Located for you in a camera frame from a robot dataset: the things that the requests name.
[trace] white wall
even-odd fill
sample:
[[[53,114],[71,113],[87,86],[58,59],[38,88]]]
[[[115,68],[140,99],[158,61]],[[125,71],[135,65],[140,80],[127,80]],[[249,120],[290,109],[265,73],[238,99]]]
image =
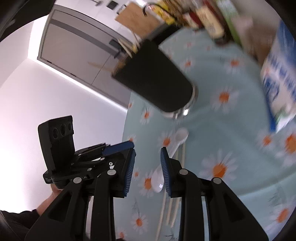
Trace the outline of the white wall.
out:
[[[50,194],[37,127],[72,115],[75,148],[121,142],[126,112],[27,59],[0,88],[0,209],[36,208]]]
[[[32,25],[28,23],[0,42],[0,87],[27,58]]]

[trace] light blue tablecloth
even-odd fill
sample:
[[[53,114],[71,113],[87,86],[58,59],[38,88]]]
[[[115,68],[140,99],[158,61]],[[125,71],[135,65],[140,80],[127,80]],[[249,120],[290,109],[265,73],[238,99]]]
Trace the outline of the light blue tablecloth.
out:
[[[185,168],[205,179],[221,177],[272,240],[296,205],[296,125],[268,132],[260,68],[237,45],[218,47],[205,31],[184,28],[160,48],[198,86],[199,95],[190,114],[173,121],[132,93],[123,141],[134,141],[137,156],[128,196],[114,201],[117,237],[155,240],[164,190],[155,193],[150,178],[160,164],[160,148],[186,127]],[[166,200],[159,240],[177,240],[180,214],[172,229],[166,226]]]

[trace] ceramic spoon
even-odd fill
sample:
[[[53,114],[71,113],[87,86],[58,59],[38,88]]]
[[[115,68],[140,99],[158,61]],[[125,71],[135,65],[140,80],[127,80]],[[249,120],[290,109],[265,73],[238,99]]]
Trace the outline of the ceramic spoon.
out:
[[[182,145],[188,137],[188,130],[184,127],[178,129],[174,135],[171,146],[168,146],[168,156],[172,158],[180,145]],[[151,186],[152,189],[159,193],[164,184],[163,171],[161,165],[159,165],[152,174]]]

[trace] cabinet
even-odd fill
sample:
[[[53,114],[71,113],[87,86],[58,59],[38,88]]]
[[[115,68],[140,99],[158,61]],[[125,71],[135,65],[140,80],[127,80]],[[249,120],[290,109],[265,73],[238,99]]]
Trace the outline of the cabinet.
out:
[[[124,39],[95,19],[55,5],[44,28],[38,60],[127,107],[130,90],[111,77],[119,50],[109,43],[118,38]]]

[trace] white flower print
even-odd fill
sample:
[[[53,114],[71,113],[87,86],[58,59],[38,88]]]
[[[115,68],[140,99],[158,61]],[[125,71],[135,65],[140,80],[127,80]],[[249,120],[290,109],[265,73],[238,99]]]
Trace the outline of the white flower print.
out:
[[[152,171],[150,172],[149,175],[148,175],[148,173],[146,173],[145,176],[140,181],[140,183],[138,184],[138,186],[142,188],[139,191],[139,193],[142,196],[147,196],[148,198],[153,197],[153,195],[154,195],[154,192],[153,192],[153,189],[152,189],[152,185],[151,185],[151,177],[152,177],[152,174],[153,174]]]
[[[134,144],[136,143],[137,141],[137,138],[136,138],[136,135],[135,134],[131,134],[129,135],[127,138],[126,138],[127,141],[131,141],[133,142]]]
[[[192,58],[187,58],[181,63],[180,68],[184,71],[189,71],[194,65],[195,61]]]
[[[170,60],[172,60],[174,54],[175,54],[175,52],[172,51],[172,49],[170,49],[170,48],[169,48],[168,50],[165,51],[165,55],[166,55]]]
[[[133,172],[133,180],[138,180],[140,177],[140,169],[137,167],[134,169],[134,172]]]
[[[222,108],[224,114],[234,109],[239,96],[239,91],[234,91],[231,87],[217,90],[211,97],[212,108],[217,111]]]
[[[195,42],[188,41],[184,44],[184,49],[191,49],[195,45]]]
[[[146,215],[142,215],[141,213],[133,214],[131,225],[136,232],[139,232],[140,235],[143,234],[143,231],[148,231],[148,220],[146,219]]]
[[[116,232],[116,238],[126,240],[126,237],[127,237],[126,231],[123,228],[118,228]]]
[[[162,132],[161,136],[158,138],[158,144],[157,146],[159,147],[159,150],[162,147],[168,148],[168,146],[172,143],[172,134],[173,132]]]
[[[239,58],[226,60],[224,64],[224,67],[227,73],[238,73],[243,66],[244,66],[243,61]]]
[[[281,151],[276,157],[283,158],[283,166],[290,167],[296,163],[296,124],[289,123],[282,130],[282,138],[280,140]]]
[[[153,116],[153,109],[152,108],[150,108],[150,107],[143,108],[140,123],[142,125],[148,124],[150,122],[150,119],[152,116]]]
[[[199,172],[201,177],[211,180],[213,177],[222,178],[226,181],[233,181],[236,176],[232,174],[233,171],[237,169],[235,165],[235,158],[231,158],[232,152],[229,152],[224,158],[222,155],[222,150],[219,149],[217,153],[217,158],[213,154],[209,158],[202,160],[202,165],[206,168]]]
[[[202,33],[203,33],[203,31],[201,31],[200,29],[196,29],[196,30],[192,31],[192,36],[198,36],[198,35],[200,35]]]
[[[133,99],[130,100],[130,102],[128,104],[128,111],[133,107],[134,102],[135,101]]]
[[[260,130],[257,135],[257,144],[260,149],[272,150],[275,148],[274,145],[274,134],[270,133],[267,129]]]
[[[286,203],[274,207],[273,213],[270,216],[271,224],[264,229],[268,236],[276,236],[281,231],[294,211],[295,206],[295,197],[292,197]]]

